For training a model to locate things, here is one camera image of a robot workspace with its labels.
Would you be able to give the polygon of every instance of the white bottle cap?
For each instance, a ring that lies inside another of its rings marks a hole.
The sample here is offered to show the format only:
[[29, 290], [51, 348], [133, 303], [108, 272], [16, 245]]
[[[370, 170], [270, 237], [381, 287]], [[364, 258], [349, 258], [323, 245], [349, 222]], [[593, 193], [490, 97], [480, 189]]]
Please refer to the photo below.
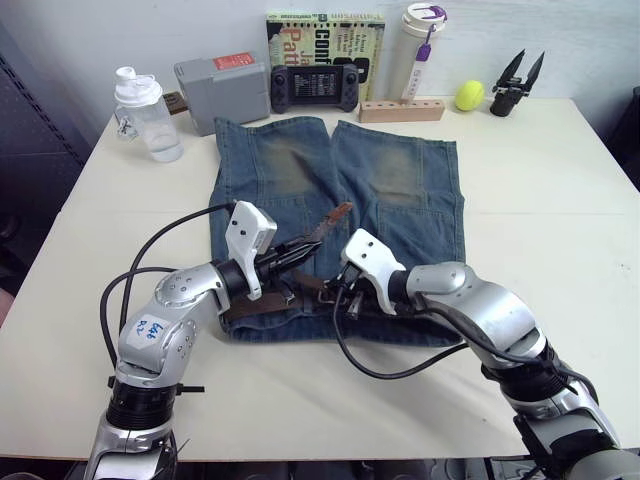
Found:
[[162, 96], [162, 87], [153, 75], [136, 75], [133, 67], [116, 70], [116, 101], [125, 107], [153, 105]]
[[412, 3], [402, 14], [402, 30], [414, 37], [426, 38], [431, 26], [439, 32], [444, 28], [447, 14], [442, 7], [433, 3]]

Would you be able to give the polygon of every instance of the gray plastic box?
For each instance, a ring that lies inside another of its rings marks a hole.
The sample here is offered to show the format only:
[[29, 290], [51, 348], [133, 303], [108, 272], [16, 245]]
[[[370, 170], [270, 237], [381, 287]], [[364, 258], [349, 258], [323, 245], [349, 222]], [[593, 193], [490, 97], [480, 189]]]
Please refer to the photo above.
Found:
[[267, 68], [253, 52], [180, 62], [173, 71], [201, 136], [215, 133], [217, 117], [243, 123], [269, 116]]

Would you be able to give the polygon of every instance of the red label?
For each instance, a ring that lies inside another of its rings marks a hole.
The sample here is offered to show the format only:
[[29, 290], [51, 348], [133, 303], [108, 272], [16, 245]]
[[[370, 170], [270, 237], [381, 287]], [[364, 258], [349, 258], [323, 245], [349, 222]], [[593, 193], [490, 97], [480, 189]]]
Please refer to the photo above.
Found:
[[227, 55], [226, 57], [218, 57], [213, 59], [213, 63], [216, 64], [218, 70], [227, 70], [229, 68], [242, 67], [244, 65], [251, 65], [256, 63], [249, 52], [236, 53], [234, 55]]

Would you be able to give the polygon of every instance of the white table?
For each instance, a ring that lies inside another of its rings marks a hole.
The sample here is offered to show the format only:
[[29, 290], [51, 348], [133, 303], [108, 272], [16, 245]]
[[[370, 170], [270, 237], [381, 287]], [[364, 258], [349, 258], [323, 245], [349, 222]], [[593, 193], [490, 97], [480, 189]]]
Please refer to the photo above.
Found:
[[[329, 130], [356, 121], [333, 109], [311, 113]], [[107, 125], [58, 215], [0, 329], [0, 455], [89, 454], [112, 373], [98, 325], [102, 289], [160, 227], [205, 207], [215, 181], [215, 137], [196, 137], [186, 113], [175, 118], [185, 153], [166, 165]], [[574, 104], [527, 99], [507, 118], [449, 109], [440, 122], [366, 127], [458, 141], [468, 263], [529, 304], [562, 358], [595, 383], [622, 445], [639, 446], [639, 197]], [[166, 235], [143, 263], [209, 259], [208, 223], [198, 219]], [[136, 280], [132, 309], [158, 278]], [[354, 350], [387, 369], [433, 353], [364, 342]], [[523, 453], [513, 412], [479, 367], [467, 350], [384, 382], [353, 369], [333, 342], [245, 345], [202, 335], [184, 382], [206, 393], [176, 401], [178, 441], [191, 439], [181, 458]]]

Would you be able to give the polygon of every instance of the wooden block holder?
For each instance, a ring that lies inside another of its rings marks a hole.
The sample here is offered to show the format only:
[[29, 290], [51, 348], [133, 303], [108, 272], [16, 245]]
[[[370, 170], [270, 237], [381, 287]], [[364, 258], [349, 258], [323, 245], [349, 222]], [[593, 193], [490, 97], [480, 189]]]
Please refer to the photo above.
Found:
[[360, 104], [360, 123], [424, 122], [442, 118], [442, 100], [412, 100], [408, 103], [371, 100]]

